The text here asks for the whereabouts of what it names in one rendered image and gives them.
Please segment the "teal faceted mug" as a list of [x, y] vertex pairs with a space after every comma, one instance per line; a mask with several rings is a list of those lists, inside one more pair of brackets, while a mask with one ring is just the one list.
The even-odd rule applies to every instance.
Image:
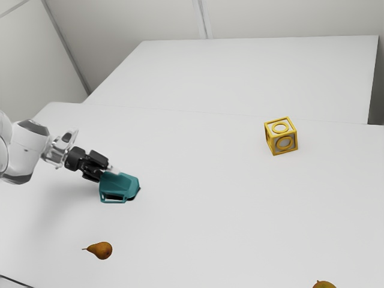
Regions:
[[139, 180], [131, 175], [104, 172], [100, 178], [98, 190], [102, 203], [125, 203], [137, 196], [141, 187]]

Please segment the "yellow open-frame cube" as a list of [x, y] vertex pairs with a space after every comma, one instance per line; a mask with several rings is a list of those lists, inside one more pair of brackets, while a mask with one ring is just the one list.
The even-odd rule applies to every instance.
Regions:
[[298, 132], [288, 116], [265, 122], [264, 129], [272, 155], [298, 150]]

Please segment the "brown pear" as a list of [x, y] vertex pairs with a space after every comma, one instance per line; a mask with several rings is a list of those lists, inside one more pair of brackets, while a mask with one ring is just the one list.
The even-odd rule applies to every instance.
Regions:
[[108, 242], [99, 242], [96, 244], [91, 244], [82, 250], [86, 250], [92, 253], [100, 260], [106, 260], [112, 255], [113, 247]]

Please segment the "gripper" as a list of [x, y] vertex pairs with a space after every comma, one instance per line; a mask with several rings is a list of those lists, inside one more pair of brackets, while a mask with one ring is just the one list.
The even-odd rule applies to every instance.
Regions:
[[[89, 170], [88, 164], [95, 167], [95, 170]], [[104, 172], [120, 174], [120, 170], [109, 163], [109, 159], [97, 151], [91, 150], [89, 154], [78, 146], [69, 150], [64, 161], [64, 167], [70, 171], [82, 171], [82, 178], [92, 182], [99, 183]]]

